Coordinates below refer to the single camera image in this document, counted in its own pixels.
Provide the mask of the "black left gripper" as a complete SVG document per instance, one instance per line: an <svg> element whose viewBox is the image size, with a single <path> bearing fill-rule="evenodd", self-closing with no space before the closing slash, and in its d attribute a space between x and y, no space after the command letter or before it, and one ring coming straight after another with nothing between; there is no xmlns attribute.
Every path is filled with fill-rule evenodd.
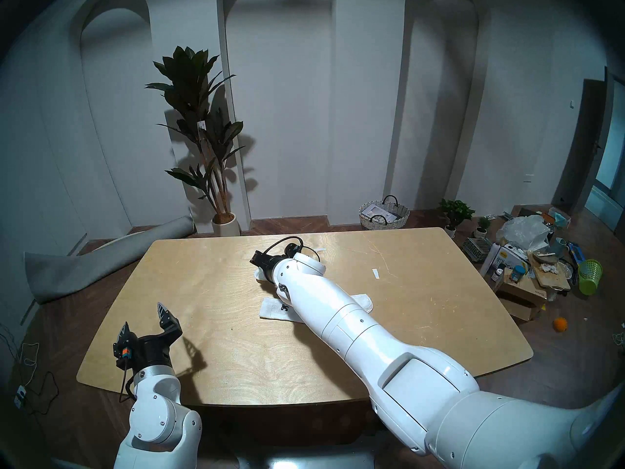
<svg viewBox="0 0 625 469"><path fill-rule="evenodd" d="M137 337L129 328L128 322L121 327L113 355L116 366L121 370L141 371L150 366L168 366L172 368L169 355L171 345L182 336L183 331L176 317L161 303L157 303L159 325L163 329L158 335Z"/></svg>

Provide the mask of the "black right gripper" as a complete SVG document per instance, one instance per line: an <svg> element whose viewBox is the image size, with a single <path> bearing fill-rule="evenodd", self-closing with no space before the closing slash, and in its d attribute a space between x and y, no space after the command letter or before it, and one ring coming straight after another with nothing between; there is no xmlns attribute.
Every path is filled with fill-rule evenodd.
<svg viewBox="0 0 625 469"><path fill-rule="evenodd" d="M259 268L265 278L271 278L271 273L279 262L285 259L293 259L296 253L301 252L300 243L289 243L282 255L270 255L269 251L278 245L279 243L274 243L263 252L256 250L250 259L250 263Z"/></svg>

